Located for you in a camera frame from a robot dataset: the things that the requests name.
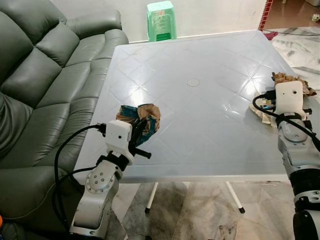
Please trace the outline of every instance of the marble floor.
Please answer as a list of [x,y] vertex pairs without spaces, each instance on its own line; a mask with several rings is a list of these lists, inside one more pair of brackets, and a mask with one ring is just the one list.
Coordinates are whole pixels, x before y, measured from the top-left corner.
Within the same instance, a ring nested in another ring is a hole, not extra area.
[[[316,35],[320,28],[274,30],[280,34],[272,45],[317,90],[320,103],[320,36],[290,35]],[[294,240],[294,195],[289,182],[231,185],[245,214],[238,211],[225,182],[159,183],[149,214],[144,210],[153,184],[120,184],[106,239],[143,234],[153,240]]]

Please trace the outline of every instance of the sofa cushion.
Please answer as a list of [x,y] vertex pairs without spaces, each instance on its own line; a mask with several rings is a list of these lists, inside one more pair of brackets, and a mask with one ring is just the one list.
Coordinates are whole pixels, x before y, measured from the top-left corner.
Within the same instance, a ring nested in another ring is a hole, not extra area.
[[6,14],[0,12],[0,85],[8,71],[33,49],[21,28]]
[[128,39],[125,33],[119,29],[106,31],[104,34],[105,45],[102,51],[94,59],[111,59],[115,48],[118,45],[128,44]]
[[69,114],[69,103],[34,110],[18,141],[0,162],[0,169],[35,166],[56,146]]
[[104,48],[106,38],[103,34],[81,39],[66,66],[92,61]]
[[[59,177],[65,174],[65,171],[58,169]],[[32,215],[43,204],[48,190],[55,185],[54,167],[0,169],[0,182],[5,183],[6,180],[10,180],[10,184],[0,185],[0,193],[5,193],[0,194],[0,213],[4,220],[19,221]]]
[[35,108],[61,69],[55,61],[34,48],[0,86],[0,90]]
[[[55,155],[61,144],[74,132],[90,125],[98,99],[95,97],[81,98],[70,103],[70,112],[67,122],[60,134],[54,149],[42,158],[37,166],[53,166]],[[67,173],[73,171],[77,162],[82,144],[85,140],[86,131],[74,137],[62,150],[59,157],[59,168]]]
[[104,34],[111,29],[122,29],[120,13],[113,9],[104,9],[102,12],[95,14],[68,19],[66,25],[80,39]]
[[128,44],[125,33],[119,29],[106,31],[80,40],[78,47],[66,66],[89,62],[96,59],[111,59],[116,46]]
[[63,68],[37,105],[37,108],[53,104],[70,103],[84,87],[89,73],[90,62],[83,62]]
[[36,44],[59,21],[67,21],[48,0],[1,0],[0,11],[16,22],[33,44]]
[[23,132],[32,108],[0,92],[0,162]]
[[90,63],[90,74],[74,99],[98,98],[105,82],[111,59],[98,59]]
[[78,36],[61,22],[51,29],[36,47],[64,67],[78,44]]

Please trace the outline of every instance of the green leather sofa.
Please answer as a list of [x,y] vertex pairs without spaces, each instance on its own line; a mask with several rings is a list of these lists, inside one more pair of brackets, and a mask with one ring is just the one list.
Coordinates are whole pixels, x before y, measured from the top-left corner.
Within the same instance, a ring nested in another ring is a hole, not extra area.
[[[54,157],[72,133],[90,124],[114,49],[124,44],[128,38],[117,11],[67,20],[50,0],[0,0],[5,240],[45,239],[63,231],[51,206]],[[60,176],[73,170],[85,134],[62,151]],[[82,192],[72,179],[62,186],[69,222]]]

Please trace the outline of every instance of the table leg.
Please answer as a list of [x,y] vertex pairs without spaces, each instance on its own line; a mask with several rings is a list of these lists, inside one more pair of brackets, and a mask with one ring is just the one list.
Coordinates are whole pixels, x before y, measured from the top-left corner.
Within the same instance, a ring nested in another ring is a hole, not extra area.
[[153,189],[152,189],[152,192],[151,192],[151,195],[150,195],[148,204],[146,205],[146,208],[145,208],[145,210],[144,210],[144,212],[145,212],[146,214],[148,214],[148,213],[150,212],[152,202],[153,202],[153,200],[154,200],[154,198],[155,198],[155,194],[156,194],[157,187],[158,187],[158,182],[155,182],[154,185],[153,185]]
[[225,183],[226,183],[226,186],[228,187],[240,213],[244,214],[246,211],[245,211],[244,207],[242,206],[241,202],[239,201],[239,198],[238,198],[237,194],[235,193],[234,189],[232,188],[230,182],[226,181]]

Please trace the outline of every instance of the white wall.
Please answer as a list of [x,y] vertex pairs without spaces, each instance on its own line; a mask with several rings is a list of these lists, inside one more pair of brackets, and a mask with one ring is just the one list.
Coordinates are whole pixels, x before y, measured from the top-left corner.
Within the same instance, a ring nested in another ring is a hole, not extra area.
[[[147,40],[147,4],[161,0],[52,0],[67,18],[114,8],[130,42]],[[171,0],[178,37],[257,29],[266,0]]]

